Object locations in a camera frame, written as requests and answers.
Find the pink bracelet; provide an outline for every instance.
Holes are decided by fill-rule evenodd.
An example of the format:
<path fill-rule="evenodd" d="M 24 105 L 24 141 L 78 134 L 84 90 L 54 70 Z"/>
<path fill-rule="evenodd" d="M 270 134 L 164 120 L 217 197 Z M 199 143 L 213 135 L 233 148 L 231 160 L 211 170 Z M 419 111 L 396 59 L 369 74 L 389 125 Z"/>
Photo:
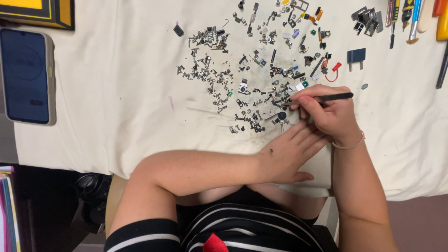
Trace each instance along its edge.
<path fill-rule="evenodd" d="M 333 145 L 336 149 L 340 149 L 340 150 L 351 150 L 351 149 L 357 147 L 359 144 L 361 144 L 361 143 L 364 141 L 364 139 L 366 139 L 366 135 L 364 135 L 364 132 L 361 131 L 361 133 L 362 133 L 362 138 L 361 138 L 361 140 L 359 140 L 359 142 L 358 142 L 357 144 L 353 145 L 353 146 L 350 146 L 350 147 L 342 147 L 342 146 L 339 146 L 339 145 L 335 144 L 335 141 L 334 141 L 334 140 L 333 140 L 333 142 L 332 142 L 332 145 Z"/>

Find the phone screen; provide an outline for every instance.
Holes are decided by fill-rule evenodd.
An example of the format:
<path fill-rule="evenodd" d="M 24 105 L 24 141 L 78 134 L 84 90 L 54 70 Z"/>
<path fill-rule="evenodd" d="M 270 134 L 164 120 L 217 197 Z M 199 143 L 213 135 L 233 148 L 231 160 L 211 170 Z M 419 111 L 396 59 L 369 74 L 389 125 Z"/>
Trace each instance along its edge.
<path fill-rule="evenodd" d="M 2 29 L 0 43 L 7 115 L 16 121 L 47 124 L 44 36 Z"/>

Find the woman's left hand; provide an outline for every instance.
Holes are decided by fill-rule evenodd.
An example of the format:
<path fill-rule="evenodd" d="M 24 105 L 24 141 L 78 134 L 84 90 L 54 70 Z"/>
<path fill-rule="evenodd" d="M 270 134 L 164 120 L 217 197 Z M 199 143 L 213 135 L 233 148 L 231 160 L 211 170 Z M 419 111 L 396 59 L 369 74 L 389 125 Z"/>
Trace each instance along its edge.
<path fill-rule="evenodd" d="M 266 182 L 292 184 L 314 177 L 298 172 L 310 158 L 331 141 L 314 123 L 302 121 L 268 143 L 256 156 Z"/>

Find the person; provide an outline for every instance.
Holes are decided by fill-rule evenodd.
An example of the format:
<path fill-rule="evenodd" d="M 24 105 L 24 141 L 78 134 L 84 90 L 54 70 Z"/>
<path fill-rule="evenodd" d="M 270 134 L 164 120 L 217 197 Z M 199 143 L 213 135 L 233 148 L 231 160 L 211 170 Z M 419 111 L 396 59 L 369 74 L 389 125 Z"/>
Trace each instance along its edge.
<path fill-rule="evenodd" d="M 326 199 L 270 183 L 312 180 L 298 169 L 333 141 L 340 251 L 398 251 L 353 99 L 325 108 L 313 99 L 344 92 L 350 90 L 315 85 L 293 95 L 301 105 L 291 109 L 314 123 L 297 123 L 254 155 L 168 151 L 145 158 L 129 179 L 104 250 L 323 251 L 310 226 Z"/>

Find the black and white striped shirt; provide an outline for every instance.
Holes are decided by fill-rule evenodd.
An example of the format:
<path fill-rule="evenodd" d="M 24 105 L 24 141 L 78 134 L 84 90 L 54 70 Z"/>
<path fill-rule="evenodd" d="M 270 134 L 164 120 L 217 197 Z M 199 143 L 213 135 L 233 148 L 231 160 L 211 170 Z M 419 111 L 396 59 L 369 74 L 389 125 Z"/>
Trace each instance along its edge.
<path fill-rule="evenodd" d="M 105 252 L 203 252 L 212 234 L 228 251 L 322 252 L 312 229 L 299 218 L 273 209 L 241 204 L 219 204 L 199 214 L 179 231 L 166 219 L 144 220 L 126 225 L 110 235 Z"/>

